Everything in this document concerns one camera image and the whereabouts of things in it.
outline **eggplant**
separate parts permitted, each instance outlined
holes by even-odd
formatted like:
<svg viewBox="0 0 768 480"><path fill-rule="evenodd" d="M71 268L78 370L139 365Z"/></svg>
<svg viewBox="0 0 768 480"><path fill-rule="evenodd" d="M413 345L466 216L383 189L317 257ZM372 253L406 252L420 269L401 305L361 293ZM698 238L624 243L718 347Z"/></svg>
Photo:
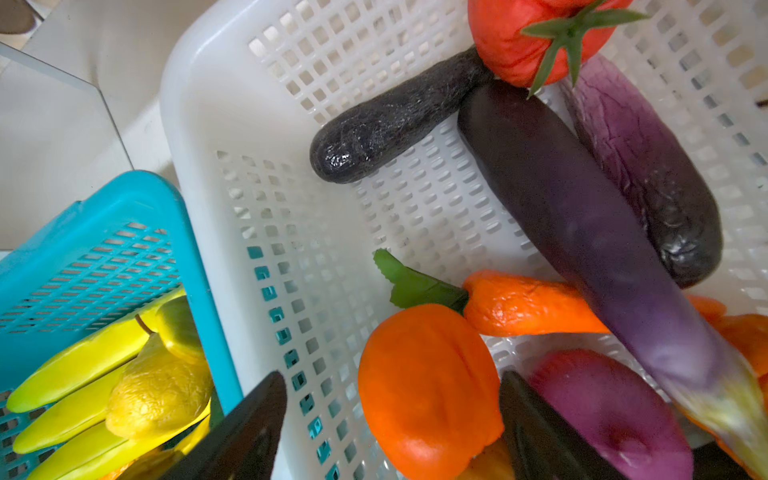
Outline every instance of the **eggplant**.
<svg viewBox="0 0 768 480"><path fill-rule="evenodd" d="M746 360L686 300L586 148L527 96L493 81L459 110L488 185L661 388L768 478L768 418Z"/></svg>
<svg viewBox="0 0 768 480"><path fill-rule="evenodd" d="M329 182L360 180L424 138L490 80L493 72L474 47L441 61L325 124L310 145L312 168Z"/></svg>
<svg viewBox="0 0 768 480"><path fill-rule="evenodd" d="M560 82L581 143L619 187L664 268L681 288L720 264L723 232L712 192L672 131L602 55Z"/></svg>

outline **white plastic basket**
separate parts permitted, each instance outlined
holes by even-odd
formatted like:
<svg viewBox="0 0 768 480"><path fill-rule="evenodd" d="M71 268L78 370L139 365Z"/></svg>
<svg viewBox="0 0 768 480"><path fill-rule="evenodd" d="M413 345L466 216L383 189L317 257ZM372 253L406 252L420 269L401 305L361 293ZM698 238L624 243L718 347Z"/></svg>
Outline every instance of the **white plastic basket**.
<svg viewBox="0 0 768 480"><path fill-rule="evenodd" d="M653 18L604 53L675 130L722 210L723 264L698 291L768 313L768 124L755 106L768 94L766 2L634 8ZM352 186L310 168L321 124L471 43L465 0L220 0L171 55L164 127L237 375L246 392L275 369L289 382L275 478L398 475L356 388L366 339L395 312L376 248L457 285L489 267L555 276L488 189L455 115ZM487 343L499 368L527 372L576 346L637 368L610 336Z"/></svg>

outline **red tomato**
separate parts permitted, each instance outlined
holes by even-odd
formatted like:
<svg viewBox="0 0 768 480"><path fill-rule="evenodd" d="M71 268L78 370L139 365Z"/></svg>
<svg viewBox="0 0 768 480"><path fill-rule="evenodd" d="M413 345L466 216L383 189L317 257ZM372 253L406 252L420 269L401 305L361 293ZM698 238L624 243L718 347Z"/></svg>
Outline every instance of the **red tomato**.
<svg viewBox="0 0 768 480"><path fill-rule="evenodd" d="M591 0L469 0L469 27L480 58L502 80L517 87L530 87L544 53L552 43L520 31L534 23L570 18ZM607 0L599 9L626 8L632 0ZM581 61L595 55L616 28L590 30L584 36ZM558 52L547 84L568 74L564 50Z"/></svg>

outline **tomato stem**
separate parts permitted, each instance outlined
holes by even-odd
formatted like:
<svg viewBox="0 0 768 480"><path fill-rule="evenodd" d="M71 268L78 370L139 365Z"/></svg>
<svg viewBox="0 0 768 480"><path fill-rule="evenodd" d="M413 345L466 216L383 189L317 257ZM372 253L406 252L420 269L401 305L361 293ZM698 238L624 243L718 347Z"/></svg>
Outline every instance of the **tomato stem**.
<svg viewBox="0 0 768 480"><path fill-rule="evenodd" d="M596 0L573 17L555 18L546 22L534 23L520 31L528 37L552 40L536 71L536 76L531 84L531 93L528 95L529 98L544 87L550 73L552 73L554 62L561 48L564 48L568 54L568 70L571 72L571 83L575 86L581 69L584 36L588 31L593 28L614 28L649 18L644 13L624 8L611 8L597 12L597 8L605 2L606 0Z"/></svg>

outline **blue plastic basket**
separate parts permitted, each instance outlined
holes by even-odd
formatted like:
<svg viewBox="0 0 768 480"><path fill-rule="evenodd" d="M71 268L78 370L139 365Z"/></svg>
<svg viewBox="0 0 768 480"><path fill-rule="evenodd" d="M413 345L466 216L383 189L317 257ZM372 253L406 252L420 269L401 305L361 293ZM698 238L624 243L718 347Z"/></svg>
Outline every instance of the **blue plastic basket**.
<svg viewBox="0 0 768 480"><path fill-rule="evenodd" d="M243 393L184 201L161 177L115 178L0 262L0 479L26 478L54 450L13 452L42 409L10 413L10 392L55 353L182 282L229 412Z"/></svg>

